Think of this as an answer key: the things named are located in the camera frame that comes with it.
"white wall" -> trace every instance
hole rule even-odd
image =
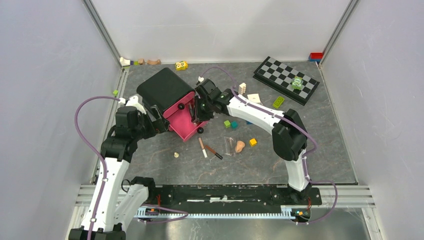
[[[306,60],[349,0],[93,0],[120,54],[162,62]]]
[[[389,240],[424,235],[424,2],[361,1],[323,74]]]
[[[74,112],[110,95],[120,68],[78,0],[0,1],[0,36],[0,239],[61,240],[95,163]],[[81,111],[95,146],[111,104]]]

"transparent plastic object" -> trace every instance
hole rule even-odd
[[[236,155],[236,140],[232,137],[224,137],[225,142],[225,155],[234,156]]]

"marble-patterned surface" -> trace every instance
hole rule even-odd
[[[252,78],[259,62],[204,63],[190,64],[189,68],[176,73],[189,85],[195,87],[198,76],[212,66],[228,70],[240,83],[246,83],[246,93],[258,93],[264,106],[272,108],[278,96],[285,98],[280,110],[296,110],[302,117],[307,131],[319,144],[319,149],[308,156],[309,175],[313,180],[332,179],[336,183],[354,183],[355,176],[337,125],[329,96],[317,66],[311,62],[284,62],[286,65],[321,82],[309,102],[302,106],[285,97],[258,80]],[[143,81],[168,67],[175,71],[173,64],[131,66],[125,85],[124,97],[136,94]],[[211,79],[222,91],[231,86],[231,80],[218,69],[212,69],[205,77]],[[224,121],[237,121],[237,129],[225,128]],[[208,152],[204,158],[198,141],[211,146],[224,156],[222,160]],[[232,137],[246,143],[236,156],[224,155],[224,137]],[[256,138],[258,144],[249,146],[249,140]],[[187,142],[174,132],[166,132],[138,142],[138,150],[125,178],[135,176],[152,177],[156,184],[232,184],[262,183],[284,184],[288,182],[285,163],[273,151],[272,138],[263,129],[242,119],[217,114],[204,127],[203,134],[196,134]]]

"yellow cube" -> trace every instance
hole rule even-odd
[[[189,64],[186,61],[180,61],[175,63],[175,69],[177,71],[186,70],[189,67]]]
[[[258,144],[258,142],[256,141],[256,139],[252,138],[252,139],[249,140],[249,144],[250,144],[251,147],[254,147],[254,146],[256,146],[256,144]]]

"red block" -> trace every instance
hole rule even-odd
[[[309,55],[309,59],[322,59],[323,53],[322,52],[311,52]]]

